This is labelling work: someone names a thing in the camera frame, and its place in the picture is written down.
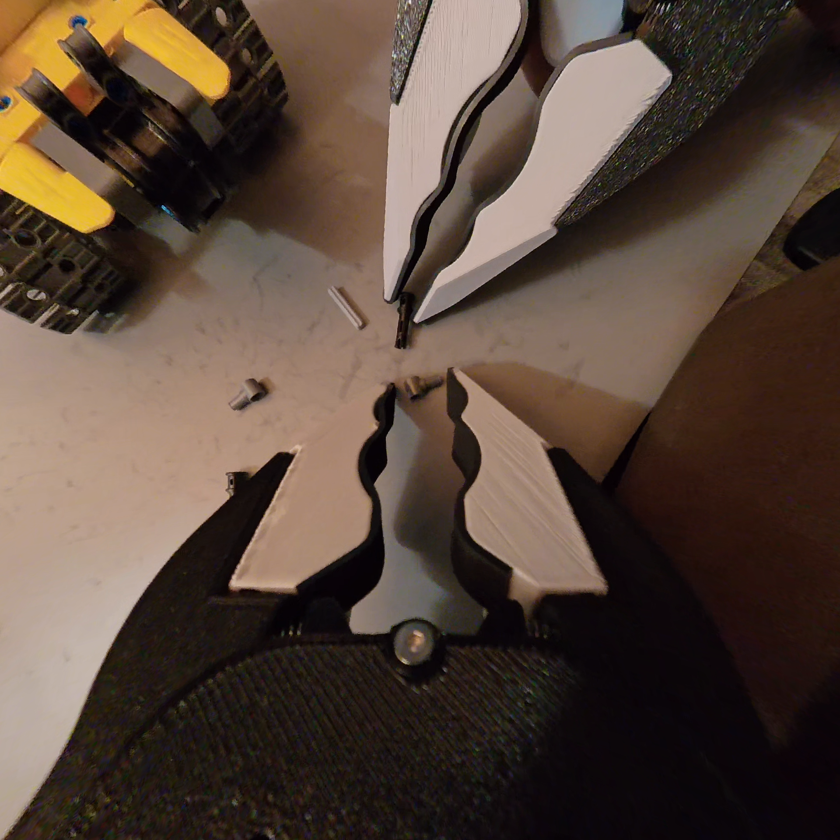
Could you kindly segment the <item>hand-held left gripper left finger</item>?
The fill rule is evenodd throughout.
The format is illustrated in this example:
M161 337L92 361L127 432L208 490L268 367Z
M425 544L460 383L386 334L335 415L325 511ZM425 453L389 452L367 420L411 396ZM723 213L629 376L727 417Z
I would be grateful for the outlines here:
M377 384L293 449L235 568L231 592L365 596L382 575L382 505L396 389Z

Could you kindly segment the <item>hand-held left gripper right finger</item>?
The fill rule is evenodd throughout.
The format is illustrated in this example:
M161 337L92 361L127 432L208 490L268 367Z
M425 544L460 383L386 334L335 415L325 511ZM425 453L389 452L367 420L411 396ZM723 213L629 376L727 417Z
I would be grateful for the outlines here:
M453 565L480 603L606 595L608 584L550 457L550 445L459 369L447 373L458 494Z

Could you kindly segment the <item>yellow black tracked toy vehicle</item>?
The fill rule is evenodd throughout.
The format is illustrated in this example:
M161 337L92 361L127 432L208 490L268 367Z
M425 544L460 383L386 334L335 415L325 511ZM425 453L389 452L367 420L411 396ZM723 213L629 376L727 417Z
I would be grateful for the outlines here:
M2 311L55 333L130 283L109 230L199 232L287 87L245 2L2 2Z

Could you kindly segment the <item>person's brown trouser leg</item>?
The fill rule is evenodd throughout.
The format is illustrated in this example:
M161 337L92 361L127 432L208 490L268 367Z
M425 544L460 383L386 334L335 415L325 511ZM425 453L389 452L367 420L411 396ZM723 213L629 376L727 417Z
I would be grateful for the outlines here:
M617 488L734 658L789 838L838 838L838 316L838 258L716 316Z

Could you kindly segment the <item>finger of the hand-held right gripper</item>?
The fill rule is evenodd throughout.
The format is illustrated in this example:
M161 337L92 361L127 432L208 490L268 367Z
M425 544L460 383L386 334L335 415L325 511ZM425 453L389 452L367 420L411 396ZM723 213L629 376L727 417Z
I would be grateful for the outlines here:
M479 207L463 248L436 274L414 321L452 308L555 236L562 213L672 77L640 38L608 38L573 50L542 91L521 168Z
M518 70L526 1L401 1L392 43L383 298L393 303L455 184L467 135Z

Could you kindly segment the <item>short grey toy axle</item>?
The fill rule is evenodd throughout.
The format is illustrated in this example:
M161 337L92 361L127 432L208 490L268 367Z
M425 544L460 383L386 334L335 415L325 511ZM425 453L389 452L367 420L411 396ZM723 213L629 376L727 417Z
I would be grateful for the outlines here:
M336 307L341 310L342 314L353 325L357 331L363 330L367 321L353 305L353 303L345 296L343 290L339 287L330 286L328 288L328 295Z

